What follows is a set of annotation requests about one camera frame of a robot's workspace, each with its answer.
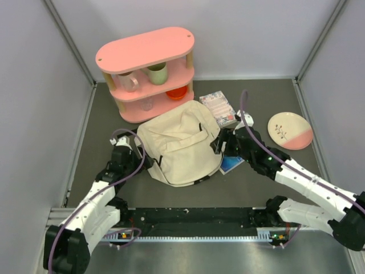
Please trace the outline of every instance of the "backpack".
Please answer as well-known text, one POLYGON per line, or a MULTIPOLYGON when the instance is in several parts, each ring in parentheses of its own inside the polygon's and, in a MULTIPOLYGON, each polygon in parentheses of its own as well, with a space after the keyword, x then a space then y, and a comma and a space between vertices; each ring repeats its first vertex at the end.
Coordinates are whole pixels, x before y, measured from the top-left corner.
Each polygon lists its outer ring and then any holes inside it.
POLYGON ((147 155, 154 159, 149 174, 173 187, 197 184, 219 169, 223 155, 214 154, 210 147, 219 132, 207 107, 193 100, 143 123, 137 130, 147 155))

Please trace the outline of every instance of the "plate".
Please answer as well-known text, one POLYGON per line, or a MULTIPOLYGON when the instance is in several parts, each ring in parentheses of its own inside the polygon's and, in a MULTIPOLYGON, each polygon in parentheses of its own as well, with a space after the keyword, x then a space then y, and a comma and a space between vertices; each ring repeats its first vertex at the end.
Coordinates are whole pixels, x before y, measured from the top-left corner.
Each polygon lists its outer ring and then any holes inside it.
POLYGON ((292 112, 275 114, 269 120, 267 130, 274 142, 287 150, 301 150, 313 140, 313 130, 309 123, 292 112))

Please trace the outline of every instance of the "connector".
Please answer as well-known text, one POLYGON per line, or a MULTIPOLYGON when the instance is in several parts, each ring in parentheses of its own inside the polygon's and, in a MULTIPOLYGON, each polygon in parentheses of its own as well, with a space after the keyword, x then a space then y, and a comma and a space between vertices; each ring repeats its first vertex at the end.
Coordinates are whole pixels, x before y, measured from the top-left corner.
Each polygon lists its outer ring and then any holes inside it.
POLYGON ((130 150, 132 150, 130 143, 130 139, 127 136, 123 136, 122 138, 120 138, 117 142, 117 144, 115 145, 116 147, 120 147, 120 146, 126 146, 129 147, 130 150))
MULTIPOLYGON (((251 115, 249 115, 247 112, 244 113, 244 116, 245 116, 245 120, 247 122, 247 125, 249 127, 252 127, 253 126, 253 118, 251 115)), ((236 113, 236 119, 237 120, 241 120, 240 123, 236 126, 236 128, 234 129, 234 132, 233 134, 235 134, 235 131, 240 129, 241 127, 245 127, 245 124, 243 123, 242 119, 241 119, 241 111, 238 110, 237 113, 236 113)))
POLYGON ((115 138, 109 139, 109 142, 114 146, 116 144, 116 139, 115 138))

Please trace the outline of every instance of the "glass mug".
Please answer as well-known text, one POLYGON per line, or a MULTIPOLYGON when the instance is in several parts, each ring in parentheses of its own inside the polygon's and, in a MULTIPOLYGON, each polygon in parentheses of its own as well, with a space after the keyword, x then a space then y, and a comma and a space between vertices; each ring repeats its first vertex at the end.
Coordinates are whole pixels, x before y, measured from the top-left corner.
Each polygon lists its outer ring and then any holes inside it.
POLYGON ((118 74, 118 79, 121 86, 123 86, 127 92, 134 92, 137 88, 139 88, 139 83, 134 76, 133 71, 118 74))

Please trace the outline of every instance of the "book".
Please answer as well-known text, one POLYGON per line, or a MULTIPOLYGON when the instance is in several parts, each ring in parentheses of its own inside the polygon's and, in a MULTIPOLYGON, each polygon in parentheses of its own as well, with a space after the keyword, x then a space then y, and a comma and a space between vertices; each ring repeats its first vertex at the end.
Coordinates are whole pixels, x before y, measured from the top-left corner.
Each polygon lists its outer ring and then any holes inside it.
POLYGON ((237 167, 239 164, 243 163, 244 160, 237 156, 237 157, 228 157, 223 156, 223 161, 221 163, 220 171, 223 175, 226 175, 229 171, 237 167))
POLYGON ((200 96, 199 101, 213 114, 220 128, 237 122, 234 117, 236 112, 222 91, 200 96))

